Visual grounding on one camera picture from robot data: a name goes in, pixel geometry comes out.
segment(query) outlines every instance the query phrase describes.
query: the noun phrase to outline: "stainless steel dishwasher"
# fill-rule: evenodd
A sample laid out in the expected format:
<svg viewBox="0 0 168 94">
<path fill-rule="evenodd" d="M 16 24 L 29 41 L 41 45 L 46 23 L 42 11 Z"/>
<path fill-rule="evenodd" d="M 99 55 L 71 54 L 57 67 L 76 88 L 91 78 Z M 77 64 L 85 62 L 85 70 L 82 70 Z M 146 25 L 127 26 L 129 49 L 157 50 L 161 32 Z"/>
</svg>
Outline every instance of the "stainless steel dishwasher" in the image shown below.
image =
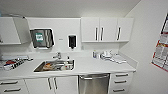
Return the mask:
<svg viewBox="0 0 168 94">
<path fill-rule="evenodd" d="M 79 75 L 79 94 L 108 94 L 109 75 Z"/>
</svg>

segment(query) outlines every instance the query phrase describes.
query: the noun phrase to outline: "white countertop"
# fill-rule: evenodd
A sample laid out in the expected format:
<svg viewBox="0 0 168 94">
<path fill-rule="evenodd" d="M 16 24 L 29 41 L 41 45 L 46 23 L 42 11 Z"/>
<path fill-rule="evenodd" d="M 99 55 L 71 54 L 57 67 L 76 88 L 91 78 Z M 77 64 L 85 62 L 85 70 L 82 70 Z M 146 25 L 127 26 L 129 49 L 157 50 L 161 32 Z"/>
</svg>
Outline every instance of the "white countertop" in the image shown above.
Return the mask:
<svg viewBox="0 0 168 94">
<path fill-rule="evenodd" d="M 22 65 L 18 66 L 16 69 L 9 71 L 0 71 L 0 80 L 130 72 L 136 70 L 135 68 L 131 67 L 128 63 L 118 64 L 115 62 L 104 61 L 92 57 L 75 57 L 73 59 L 75 60 L 73 70 L 46 71 L 46 72 L 33 72 L 33 71 L 43 61 L 52 61 L 56 59 L 34 59 L 33 61 L 26 61 Z"/>
</svg>

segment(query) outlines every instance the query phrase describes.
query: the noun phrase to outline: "dark dispenser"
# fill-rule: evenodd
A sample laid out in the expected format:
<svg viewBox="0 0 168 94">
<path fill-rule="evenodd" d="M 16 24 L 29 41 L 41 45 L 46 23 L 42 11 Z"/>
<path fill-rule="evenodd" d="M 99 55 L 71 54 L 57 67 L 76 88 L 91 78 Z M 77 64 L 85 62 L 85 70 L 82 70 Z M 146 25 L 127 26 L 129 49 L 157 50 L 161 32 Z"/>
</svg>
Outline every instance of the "dark dispenser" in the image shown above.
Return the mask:
<svg viewBox="0 0 168 94">
<path fill-rule="evenodd" d="M 71 47 L 71 49 L 74 49 L 74 47 L 76 47 L 76 36 L 70 35 L 68 37 L 69 37 L 69 47 Z"/>
</svg>

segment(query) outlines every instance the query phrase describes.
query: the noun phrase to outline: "stainless steel sink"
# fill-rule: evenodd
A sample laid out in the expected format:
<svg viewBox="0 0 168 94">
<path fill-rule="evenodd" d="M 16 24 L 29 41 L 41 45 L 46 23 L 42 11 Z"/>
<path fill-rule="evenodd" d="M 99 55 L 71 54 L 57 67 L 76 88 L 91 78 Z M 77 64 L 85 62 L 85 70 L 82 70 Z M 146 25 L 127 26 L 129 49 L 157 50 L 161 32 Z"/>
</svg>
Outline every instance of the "stainless steel sink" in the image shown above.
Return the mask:
<svg viewBox="0 0 168 94">
<path fill-rule="evenodd" d="M 34 72 L 73 70 L 74 60 L 55 60 L 42 62 Z"/>
</svg>

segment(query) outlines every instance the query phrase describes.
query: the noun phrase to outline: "wall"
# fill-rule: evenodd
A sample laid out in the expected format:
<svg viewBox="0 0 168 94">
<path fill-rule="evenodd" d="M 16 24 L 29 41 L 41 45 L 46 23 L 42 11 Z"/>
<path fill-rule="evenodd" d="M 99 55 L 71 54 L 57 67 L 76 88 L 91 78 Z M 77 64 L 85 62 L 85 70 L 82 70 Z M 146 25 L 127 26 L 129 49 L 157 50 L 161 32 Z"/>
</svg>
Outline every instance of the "wall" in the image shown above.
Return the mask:
<svg viewBox="0 0 168 94">
<path fill-rule="evenodd" d="M 168 72 L 150 63 L 167 10 L 168 0 L 141 0 L 127 15 L 135 18 L 133 32 L 119 51 L 139 62 L 129 94 L 168 94 Z"/>
<path fill-rule="evenodd" d="M 111 50 L 118 52 L 119 43 L 81 43 L 80 18 L 27 18 L 30 29 L 52 29 L 55 45 L 47 50 L 34 49 L 32 43 L 0 46 L 3 55 L 82 52 L 93 50 Z M 68 35 L 77 36 L 77 47 L 72 51 L 68 47 Z"/>
</svg>

